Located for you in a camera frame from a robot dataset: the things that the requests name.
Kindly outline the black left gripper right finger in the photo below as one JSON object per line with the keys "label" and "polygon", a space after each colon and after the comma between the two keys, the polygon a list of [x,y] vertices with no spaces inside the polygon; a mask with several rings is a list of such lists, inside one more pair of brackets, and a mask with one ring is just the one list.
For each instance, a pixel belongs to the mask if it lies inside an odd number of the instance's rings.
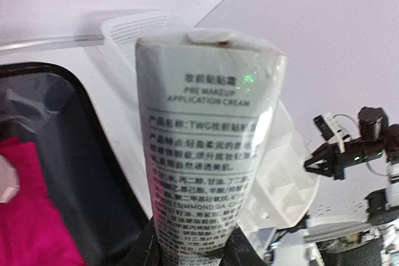
{"label": "black left gripper right finger", "polygon": [[248,238],[237,226],[231,233],[224,248],[225,266],[266,266],[250,244]]}

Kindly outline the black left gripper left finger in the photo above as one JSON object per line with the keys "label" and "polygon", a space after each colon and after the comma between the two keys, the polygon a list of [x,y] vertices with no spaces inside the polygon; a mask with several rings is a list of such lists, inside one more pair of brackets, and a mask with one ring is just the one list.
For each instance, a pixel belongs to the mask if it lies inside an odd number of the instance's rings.
{"label": "black left gripper left finger", "polygon": [[139,238],[128,253],[127,265],[159,266],[162,265],[161,249],[155,230],[154,219],[151,218]]}

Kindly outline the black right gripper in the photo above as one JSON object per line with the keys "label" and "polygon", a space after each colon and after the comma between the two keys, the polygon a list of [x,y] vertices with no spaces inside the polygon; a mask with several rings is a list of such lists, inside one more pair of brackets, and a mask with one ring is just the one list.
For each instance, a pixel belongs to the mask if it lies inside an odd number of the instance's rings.
{"label": "black right gripper", "polygon": [[345,168],[381,158],[384,147],[383,140],[349,141],[345,143],[345,151],[341,153],[335,143],[324,143],[312,152],[311,158],[304,162],[304,168],[308,173],[334,180],[343,180],[345,179]]}

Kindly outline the white cream tube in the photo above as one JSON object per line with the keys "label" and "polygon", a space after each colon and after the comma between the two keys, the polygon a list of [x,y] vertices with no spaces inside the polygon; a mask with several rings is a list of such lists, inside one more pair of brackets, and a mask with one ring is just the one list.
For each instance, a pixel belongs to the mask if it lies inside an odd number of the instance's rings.
{"label": "white cream tube", "polygon": [[263,39],[191,29],[135,46],[163,265],[218,265],[266,148],[286,57]]}

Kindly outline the beige hexagonal compact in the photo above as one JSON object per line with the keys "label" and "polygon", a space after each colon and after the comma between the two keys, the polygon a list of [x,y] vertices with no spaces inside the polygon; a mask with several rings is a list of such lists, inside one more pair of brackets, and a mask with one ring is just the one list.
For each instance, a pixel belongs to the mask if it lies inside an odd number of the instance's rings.
{"label": "beige hexagonal compact", "polygon": [[0,161],[0,202],[7,204],[18,194],[20,182],[16,168],[4,156]]}

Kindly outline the pink cartoon suitcase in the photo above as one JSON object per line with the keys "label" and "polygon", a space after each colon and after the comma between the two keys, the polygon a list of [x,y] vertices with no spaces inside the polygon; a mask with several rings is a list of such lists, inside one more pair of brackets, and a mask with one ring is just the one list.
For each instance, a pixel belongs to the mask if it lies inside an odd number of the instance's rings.
{"label": "pink cartoon suitcase", "polygon": [[146,217],[84,86],[54,64],[1,66],[1,142],[34,143],[49,197],[85,265],[127,265]]}

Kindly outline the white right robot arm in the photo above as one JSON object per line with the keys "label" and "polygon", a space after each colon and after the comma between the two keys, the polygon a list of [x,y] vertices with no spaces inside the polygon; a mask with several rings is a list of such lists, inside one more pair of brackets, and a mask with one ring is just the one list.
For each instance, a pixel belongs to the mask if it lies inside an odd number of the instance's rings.
{"label": "white right robot arm", "polygon": [[397,265],[398,125],[380,107],[361,108],[352,131],[344,119],[313,120],[323,141],[304,168],[320,186],[304,241],[325,265]]}

